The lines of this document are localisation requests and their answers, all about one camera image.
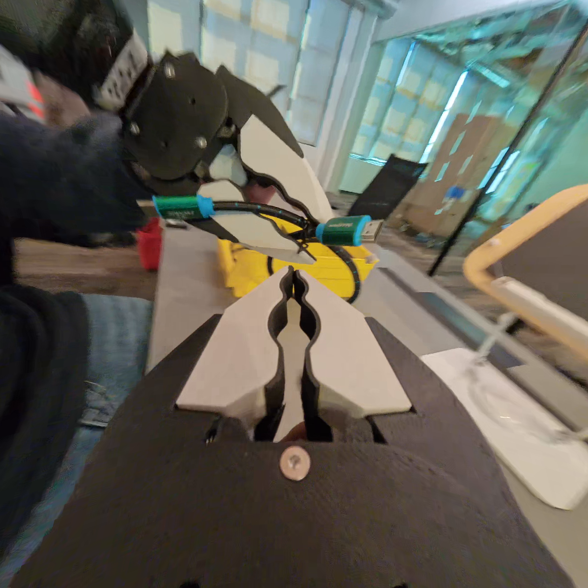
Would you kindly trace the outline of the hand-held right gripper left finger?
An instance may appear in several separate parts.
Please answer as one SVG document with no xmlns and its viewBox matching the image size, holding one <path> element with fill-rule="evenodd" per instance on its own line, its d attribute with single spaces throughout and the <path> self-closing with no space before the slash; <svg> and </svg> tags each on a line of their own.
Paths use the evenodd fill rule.
<svg viewBox="0 0 588 588">
<path fill-rule="evenodd" d="M 277 431 L 285 367 L 277 340 L 288 323 L 294 269 L 287 266 L 229 306 L 181 390 L 176 407 L 238 419 L 247 431 Z"/>
</svg>

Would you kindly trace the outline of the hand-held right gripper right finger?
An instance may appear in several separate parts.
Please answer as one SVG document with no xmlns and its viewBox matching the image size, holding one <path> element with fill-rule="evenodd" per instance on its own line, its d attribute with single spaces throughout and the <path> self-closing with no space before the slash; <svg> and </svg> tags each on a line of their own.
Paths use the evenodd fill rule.
<svg viewBox="0 0 588 588">
<path fill-rule="evenodd" d="M 366 317 L 303 270 L 295 272 L 299 326 L 308 338 L 301 378 L 307 433 L 342 433 L 413 405 Z"/>
</svg>

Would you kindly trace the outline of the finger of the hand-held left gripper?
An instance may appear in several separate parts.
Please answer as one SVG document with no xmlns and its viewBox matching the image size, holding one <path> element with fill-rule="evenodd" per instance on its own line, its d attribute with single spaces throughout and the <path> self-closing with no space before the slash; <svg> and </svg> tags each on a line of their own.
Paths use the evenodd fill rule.
<svg viewBox="0 0 588 588">
<path fill-rule="evenodd" d="M 255 178 L 268 180 L 305 217 L 318 223 L 333 218 L 326 193 L 306 158 L 255 115 L 240 130 L 238 152 L 241 163 Z"/>
<path fill-rule="evenodd" d="M 232 145 L 221 148 L 210 164 L 209 174 L 212 180 L 199 188 L 198 195 L 210 199 L 213 204 L 268 205 L 276 193 L 268 180 L 248 177 Z M 248 249 L 288 263 L 312 265 L 316 262 L 314 256 L 278 228 L 275 219 L 233 209 L 214 211 L 212 220 Z"/>
</svg>

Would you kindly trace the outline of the yellow plastic bin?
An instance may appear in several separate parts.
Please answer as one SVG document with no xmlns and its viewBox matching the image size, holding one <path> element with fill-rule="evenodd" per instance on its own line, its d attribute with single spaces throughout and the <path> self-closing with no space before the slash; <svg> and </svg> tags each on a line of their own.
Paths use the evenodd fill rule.
<svg viewBox="0 0 588 588">
<path fill-rule="evenodd" d="M 365 278 L 377 261 L 366 244 L 375 242 L 383 221 L 364 215 L 335 217 L 320 224 L 284 210 L 280 215 L 278 212 L 260 215 L 275 219 L 278 228 L 314 256 L 316 262 L 312 265 L 288 263 L 239 243 L 219 239 L 217 251 L 224 285 L 235 297 L 245 296 L 279 269 L 292 266 L 307 271 L 349 304 L 356 302 Z"/>
</svg>

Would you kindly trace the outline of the large red bin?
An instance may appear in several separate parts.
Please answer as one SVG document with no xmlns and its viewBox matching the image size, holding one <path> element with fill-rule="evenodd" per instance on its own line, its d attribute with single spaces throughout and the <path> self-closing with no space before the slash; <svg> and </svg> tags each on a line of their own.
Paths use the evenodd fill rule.
<svg viewBox="0 0 588 588">
<path fill-rule="evenodd" d="M 143 269 L 148 272 L 157 272 L 163 244 L 163 229 L 158 217 L 151 217 L 136 232 L 136 243 Z"/>
</svg>

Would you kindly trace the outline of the black high-back office chair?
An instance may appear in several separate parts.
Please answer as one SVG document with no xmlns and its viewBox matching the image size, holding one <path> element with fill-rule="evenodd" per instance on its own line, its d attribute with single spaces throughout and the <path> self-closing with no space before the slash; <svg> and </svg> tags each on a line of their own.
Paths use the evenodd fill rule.
<svg viewBox="0 0 588 588">
<path fill-rule="evenodd" d="M 427 167 L 427 163 L 391 155 L 353 203 L 348 215 L 369 215 L 372 220 L 386 220 L 413 189 Z"/>
</svg>

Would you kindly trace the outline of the person's blue jeans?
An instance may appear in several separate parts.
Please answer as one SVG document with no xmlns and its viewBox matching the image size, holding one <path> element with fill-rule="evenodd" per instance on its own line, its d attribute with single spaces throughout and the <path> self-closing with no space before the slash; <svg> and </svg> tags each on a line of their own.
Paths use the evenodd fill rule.
<svg viewBox="0 0 588 588">
<path fill-rule="evenodd" d="M 1 587 L 38 549 L 70 499 L 86 461 L 122 402 L 143 377 L 152 303 L 140 298 L 81 295 L 89 322 L 85 407 L 77 430 L 40 503 L 1 560 Z"/>
</svg>

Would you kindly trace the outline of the stack of cardboard boxes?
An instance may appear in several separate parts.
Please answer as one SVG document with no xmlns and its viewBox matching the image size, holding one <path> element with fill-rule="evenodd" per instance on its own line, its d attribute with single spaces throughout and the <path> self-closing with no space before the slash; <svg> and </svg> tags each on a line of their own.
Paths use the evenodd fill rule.
<svg viewBox="0 0 588 588">
<path fill-rule="evenodd" d="M 448 235 L 517 131 L 500 116 L 456 115 L 425 179 L 404 198 L 402 220 L 423 232 Z"/>
</svg>

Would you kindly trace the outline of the black partition post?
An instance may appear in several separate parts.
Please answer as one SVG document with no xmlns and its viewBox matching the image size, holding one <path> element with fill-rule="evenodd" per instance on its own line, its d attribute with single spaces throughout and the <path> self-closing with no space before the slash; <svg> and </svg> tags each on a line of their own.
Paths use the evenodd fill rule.
<svg viewBox="0 0 588 588">
<path fill-rule="evenodd" d="M 548 100 L 551 98 L 552 94 L 554 93 L 555 89 L 557 88 L 558 83 L 563 79 L 567 70 L 570 66 L 574 63 L 577 59 L 578 55 L 580 55 L 585 43 L 587 41 L 587 21 L 585 21 L 584 25 L 580 29 L 579 33 L 577 34 L 576 38 L 570 45 L 569 49 L 566 51 L 564 56 L 562 57 L 560 63 L 554 69 L 551 76 L 548 78 L 547 83 L 545 84 L 542 92 L 539 95 L 539 98 L 530 109 L 529 113 L 527 114 L 526 118 L 524 119 L 523 123 L 521 124 L 520 128 L 518 129 L 517 133 L 513 137 L 511 143 L 509 144 L 506 153 L 504 154 L 503 158 L 501 158 L 499 164 L 496 166 L 496 169 L 493 171 L 489 179 L 483 184 L 482 188 L 480 189 L 478 195 L 473 199 L 469 208 L 467 209 L 464 217 L 458 223 L 455 230 L 450 234 L 450 236 L 445 240 L 437 258 L 432 263 L 431 267 L 427 270 L 426 275 L 429 277 L 433 277 L 437 270 L 442 265 L 443 261 L 445 260 L 446 256 L 452 249 L 452 247 L 458 241 L 460 234 L 464 230 L 465 226 L 469 221 L 471 221 L 474 217 L 474 214 L 477 212 L 482 200 L 484 197 L 489 193 L 489 188 L 493 185 L 498 175 L 505 170 L 506 165 L 511 158 L 511 155 L 518 150 L 519 144 L 523 141 L 529 128 L 532 126 L 533 122 L 539 116 L 543 107 L 547 104 Z"/>
</svg>

